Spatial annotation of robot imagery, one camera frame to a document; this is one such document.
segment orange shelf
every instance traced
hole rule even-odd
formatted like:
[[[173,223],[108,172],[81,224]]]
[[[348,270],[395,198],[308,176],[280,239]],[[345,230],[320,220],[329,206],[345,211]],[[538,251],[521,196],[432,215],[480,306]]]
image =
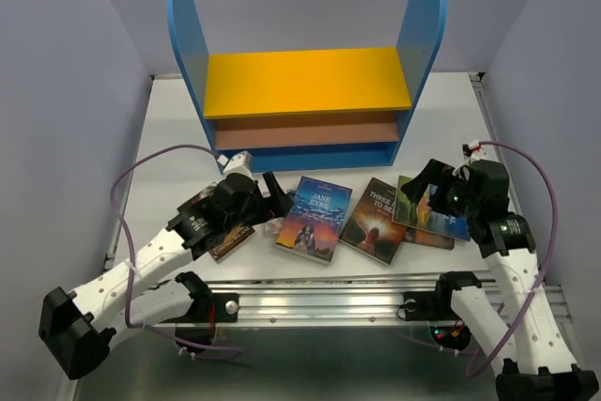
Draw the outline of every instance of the orange shelf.
[[[394,143],[399,139],[394,112],[258,116],[218,119],[216,124],[219,150]]]

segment blue shelf side panel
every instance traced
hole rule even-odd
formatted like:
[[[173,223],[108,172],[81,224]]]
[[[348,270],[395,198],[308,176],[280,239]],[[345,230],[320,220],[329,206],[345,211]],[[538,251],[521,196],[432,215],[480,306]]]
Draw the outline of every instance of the blue shelf side panel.
[[[205,119],[203,115],[207,88],[208,49],[194,0],[165,0],[165,6],[169,38],[177,65],[188,87],[208,144],[215,150],[215,121]]]
[[[396,114],[399,141],[391,154],[390,164],[394,163],[439,52],[446,17],[447,0],[408,0],[396,51],[407,82],[411,109]]]

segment white enclosure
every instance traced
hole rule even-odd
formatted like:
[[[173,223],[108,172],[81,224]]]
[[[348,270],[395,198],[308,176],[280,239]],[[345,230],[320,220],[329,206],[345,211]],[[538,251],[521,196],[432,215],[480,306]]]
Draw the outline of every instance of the white enclosure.
[[[108,189],[136,154],[150,75],[177,65],[164,0],[0,2],[0,393],[54,399],[61,371],[38,339],[41,299],[100,273],[116,225]],[[407,0],[196,2],[209,50],[229,53],[394,45]],[[561,221],[550,281],[597,372],[599,20],[601,0],[449,0],[434,67],[486,72],[491,132],[548,170]],[[544,186],[504,157],[542,250]]]

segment yellow shelf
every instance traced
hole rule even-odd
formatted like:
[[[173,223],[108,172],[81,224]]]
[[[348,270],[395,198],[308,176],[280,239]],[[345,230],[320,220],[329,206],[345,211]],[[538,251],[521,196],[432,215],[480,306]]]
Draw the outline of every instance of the yellow shelf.
[[[394,47],[211,55],[204,117],[409,110]]]

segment cable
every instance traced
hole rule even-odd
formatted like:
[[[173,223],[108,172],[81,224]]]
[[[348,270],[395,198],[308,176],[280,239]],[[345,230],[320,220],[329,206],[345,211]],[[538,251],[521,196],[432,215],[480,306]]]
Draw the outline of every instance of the cable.
[[[126,177],[126,175],[131,173],[135,168],[140,166],[142,163],[146,163],[149,160],[152,160],[156,157],[161,156],[162,154],[166,154],[167,152],[171,152],[172,150],[178,150],[178,149],[202,150],[202,151],[207,152],[208,154],[212,155],[213,158],[215,159],[215,161],[217,161],[217,159],[219,159],[219,157],[220,157],[219,154],[213,152],[208,147],[204,147],[204,146],[177,145],[177,146],[167,147],[163,150],[154,152],[154,153],[148,155],[147,157],[144,157],[142,160],[134,163],[129,169],[127,169],[126,171],[121,173],[116,178],[116,180],[113,182],[113,185],[111,186],[111,191],[110,191],[110,196],[109,196],[111,199],[111,209],[113,210],[113,213],[119,220],[121,227],[123,227],[123,232],[125,233],[125,237],[128,242],[128,252],[129,252],[130,262],[131,262],[131,266],[132,266],[132,268],[130,268],[130,272],[128,274],[128,285],[127,285],[127,289],[125,291],[125,325],[130,329],[146,329],[147,331],[157,333],[158,335],[162,335],[163,337],[173,340],[174,342],[177,342],[180,345],[183,345],[185,347],[196,347],[196,348],[201,348],[201,349],[206,349],[206,350],[215,350],[215,351],[221,351],[221,352],[227,353],[224,355],[216,355],[216,356],[210,356],[210,355],[205,356],[203,353],[203,354],[199,354],[199,355],[193,355],[193,359],[213,360],[213,361],[235,359],[238,356],[240,356],[243,352],[242,349],[240,349],[239,347],[215,347],[215,346],[200,345],[200,344],[188,341],[188,340],[183,340],[183,339],[176,337],[169,332],[165,332],[164,330],[157,328],[155,326],[151,326],[151,325],[147,325],[147,324],[131,323],[131,301],[132,301],[131,298],[132,298],[132,292],[133,292],[133,279],[135,277],[135,272],[133,270],[133,268],[135,268],[135,246],[133,245],[133,237],[131,236],[131,230],[128,225],[128,222],[125,220],[125,216],[119,211],[119,205],[116,202],[116,187]]]
[[[457,329],[456,331],[452,331],[451,335],[453,337],[457,337],[464,329],[466,329],[466,323],[463,323],[461,326],[459,326],[459,329]]]
[[[518,149],[517,147],[504,145],[501,143],[497,143],[495,141],[481,141],[480,145],[481,146],[488,145],[488,146],[495,146],[495,147],[503,147],[505,149],[509,149],[509,150],[515,152],[516,154],[521,155],[526,160],[528,160],[530,163],[532,163],[532,165],[536,168],[538,173],[543,178],[543,181],[545,182],[545,185],[547,186],[548,195],[551,200],[551,233],[549,235],[548,246],[547,246],[547,255],[545,256],[545,261],[543,262],[541,269],[538,272],[538,276],[534,280],[534,284],[532,284],[530,293],[528,293],[526,300],[524,300],[524,303],[522,304],[521,308],[519,309],[519,312],[516,315],[516,319],[514,320],[512,325],[509,327],[509,329],[507,330],[505,335],[502,337],[502,339],[498,342],[498,344],[490,352],[490,354],[486,358],[485,362],[478,369],[476,369],[475,371],[472,372],[471,366],[473,365],[473,363],[476,360],[476,355],[480,352],[480,349],[478,349],[478,351],[476,352],[476,355],[474,355],[472,357],[472,359],[470,360],[470,363],[468,364],[468,368],[466,369],[466,376],[468,378],[477,378],[487,369],[487,367],[492,363],[492,361],[501,352],[502,348],[509,341],[510,337],[514,334],[517,327],[524,319],[526,312],[528,311],[528,309],[530,308],[530,305],[532,304],[534,295],[536,294],[534,292],[534,289],[538,288],[543,283],[543,281],[545,280],[545,275],[547,274],[547,270],[551,264],[551,259],[553,257],[553,251],[555,250],[555,236],[557,235],[557,224],[559,221],[558,220],[557,198],[555,197],[555,192],[551,185],[551,181],[548,179],[547,173],[545,172],[543,167],[531,155],[524,152],[523,150]],[[503,307],[504,307],[504,305],[502,304],[500,309],[498,310],[498,312],[500,312]]]

